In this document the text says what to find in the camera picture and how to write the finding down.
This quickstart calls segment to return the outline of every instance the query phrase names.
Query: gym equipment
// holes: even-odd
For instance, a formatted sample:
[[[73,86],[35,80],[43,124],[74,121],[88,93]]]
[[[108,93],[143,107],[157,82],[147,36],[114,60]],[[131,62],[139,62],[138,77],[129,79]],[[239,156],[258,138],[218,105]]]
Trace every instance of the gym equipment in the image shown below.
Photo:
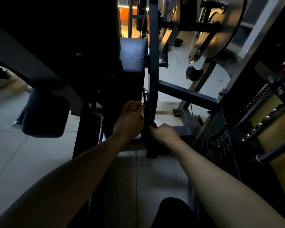
[[[97,24],[99,32],[110,31],[102,34],[102,40],[108,42],[105,45],[93,43],[95,33],[87,27],[94,22],[88,4],[72,3],[64,9],[59,6],[40,8],[43,12],[47,10],[47,16],[35,10],[28,13],[21,6],[8,10],[14,13],[13,18],[3,19],[0,15],[0,65],[34,88],[32,98],[38,93],[36,100],[44,112],[44,117],[33,113],[26,115],[34,106],[34,101],[29,101],[23,117],[23,131],[37,137],[61,136],[67,112],[72,110],[80,116],[73,153],[76,157],[110,136],[127,100],[141,100],[144,94],[148,119],[152,122],[160,91],[182,99],[178,109],[173,110],[184,124],[175,127],[181,138],[252,188],[285,218],[285,165],[282,164],[285,161],[285,137],[282,136],[285,131],[275,135],[281,137],[280,143],[273,143],[272,147],[267,147],[267,143],[274,139],[267,141],[261,136],[277,123],[280,125],[285,116],[285,112],[276,114],[279,108],[275,108],[282,103],[285,110],[285,0],[268,0],[268,5],[262,0],[268,18],[258,26],[262,28],[259,32],[246,29],[257,25],[257,20],[253,23],[242,21],[246,13],[251,12],[250,6],[258,7],[252,5],[254,1],[259,0],[249,0],[249,6],[247,0],[175,0],[175,8],[168,19],[169,0],[164,0],[161,16],[158,0],[138,0],[137,15],[132,14],[133,0],[129,0],[129,37],[133,18],[142,20],[143,27],[138,24],[137,27],[145,35],[142,38],[146,38],[133,39],[119,37],[117,2],[108,0],[106,16],[110,20],[100,18]],[[100,0],[94,2],[96,6],[103,4]],[[164,33],[159,41],[162,28]],[[189,89],[159,80],[159,68],[168,67],[167,55],[179,31],[196,31],[188,62],[206,57],[201,70],[189,64],[186,77],[193,80]],[[245,40],[241,41],[240,36],[252,31],[256,37],[245,47]],[[235,52],[239,46],[242,46],[242,56]],[[218,97],[213,98],[199,91],[217,64],[227,71],[231,80]],[[149,101],[147,91],[143,90],[146,67]],[[271,100],[275,105],[262,115],[260,109],[268,106],[272,97],[275,97]],[[205,122],[190,114],[191,103],[209,110]],[[263,121],[268,114],[273,119]],[[255,122],[266,123],[256,127]],[[52,125],[50,130],[44,126],[47,123]],[[140,137],[134,139],[134,142],[139,141]],[[92,195],[93,206],[89,208],[87,202],[69,227],[92,222],[99,225],[101,210],[96,208],[101,206],[100,189],[101,184]],[[205,226],[215,226],[190,187],[188,204]]]

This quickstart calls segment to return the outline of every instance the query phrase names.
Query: leg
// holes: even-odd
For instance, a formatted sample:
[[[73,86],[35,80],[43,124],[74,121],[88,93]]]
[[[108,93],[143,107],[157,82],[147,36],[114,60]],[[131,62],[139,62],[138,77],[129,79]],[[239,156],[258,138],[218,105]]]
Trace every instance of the leg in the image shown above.
[[[151,228],[157,227],[201,227],[201,224],[184,201],[166,198],[160,203],[151,226]]]

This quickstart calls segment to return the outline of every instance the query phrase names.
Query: forearm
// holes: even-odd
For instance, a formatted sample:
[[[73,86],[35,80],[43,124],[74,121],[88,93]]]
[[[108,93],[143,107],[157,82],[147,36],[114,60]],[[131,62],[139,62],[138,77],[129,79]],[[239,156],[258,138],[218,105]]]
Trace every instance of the forearm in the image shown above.
[[[218,227],[285,227],[285,219],[259,195],[185,142],[170,142],[167,147],[177,156]]]
[[[112,135],[53,170],[0,217],[0,227],[66,227],[127,143]]]

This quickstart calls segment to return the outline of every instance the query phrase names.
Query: knob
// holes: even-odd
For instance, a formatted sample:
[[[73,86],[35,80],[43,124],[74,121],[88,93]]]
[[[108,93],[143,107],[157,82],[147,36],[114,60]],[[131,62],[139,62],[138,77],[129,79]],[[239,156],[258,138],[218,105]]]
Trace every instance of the knob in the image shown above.
[[[201,76],[201,74],[201,70],[196,70],[193,66],[189,66],[186,71],[186,79],[196,81]]]

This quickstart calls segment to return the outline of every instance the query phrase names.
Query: orange wall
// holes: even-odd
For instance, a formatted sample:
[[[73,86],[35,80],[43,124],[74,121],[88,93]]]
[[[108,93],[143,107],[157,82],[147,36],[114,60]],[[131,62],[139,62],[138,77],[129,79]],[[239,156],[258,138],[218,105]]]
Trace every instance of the orange wall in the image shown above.
[[[119,7],[119,13],[120,13],[120,21],[121,22],[128,22],[129,21],[129,8],[125,7]],[[137,9],[133,8],[133,14],[137,14]]]

